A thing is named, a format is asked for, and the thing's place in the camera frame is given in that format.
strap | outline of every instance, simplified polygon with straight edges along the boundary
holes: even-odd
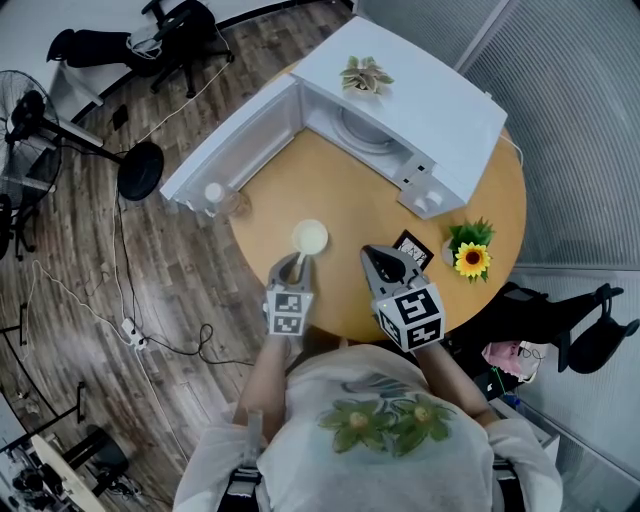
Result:
[[[262,475],[256,461],[260,454],[262,437],[262,411],[249,411],[247,439],[242,455],[242,466],[234,470],[220,501],[219,512],[259,512],[256,487]]]
[[[522,488],[513,464],[496,457],[493,461],[493,473],[502,491],[505,512],[525,512]]]

white wall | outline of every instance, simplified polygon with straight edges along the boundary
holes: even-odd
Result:
[[[164,0],[166,10],[181,0]],[[278,0],[201,0],[218,22],[279,3]],[[0,70],[17,69],[33,76],[45,89],[53,84],[57,64],[46,62],[49,45],[62,30],[90,29],[131,32],[154,22],[140,14],[148,0],[8,0],[0,8]],[[123,65],[74,70],[97,93],[127,73]],[[73,118],[89,103],[70,88],[60,73],[51,89],[58,114]]]

green succulent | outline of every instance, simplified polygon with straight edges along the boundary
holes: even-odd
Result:
[[[371,91],[380,94],[380,84],[392,84],[393,78],[387,75],[380,66],[376,64],[373,57],[365,57],[358,60],[353,55],[349,57],[347,69],[342,73],[342,88],[350,89],[354,87],[361,91]]]

power strip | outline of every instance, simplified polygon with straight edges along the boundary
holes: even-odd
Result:
[[[131,346],[136,350],[143,350],[147,347],[147,340],[144,339],[144,335],[140,329],[136,327],[131,318],[124,319],[124,322],[122,322],[122,330],[129,338]]]

floral print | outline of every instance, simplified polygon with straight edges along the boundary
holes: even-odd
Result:
[[[333,438],[333,450],[336,453],[347,452],[358,443],[376,452],[387,450],[382,433],[391,425],[394,416],[386,412],[376,413],[377,400],[338,400],[333,407],[334,410],[326,413],[319,425],[336,431]]]
[[[393,454],[402,457],[418,447],[427,437],[440,442],[449,438],[446,424],[454,411],[433,403],[426,395],[416,395],[415,400],[394,400],[391,407],[398,412],[398,422],[391,427],[396,435]]]
[[[336,431],[336,453],[362,443],[375,452],[391,451],[394,457],[411,453],[427,438],[436,442],[448,439],[451,431],[447,422],[456,414],[423,394],[415,394],[413,399],[338,400],[333,407],[321,416],[318,425]]]

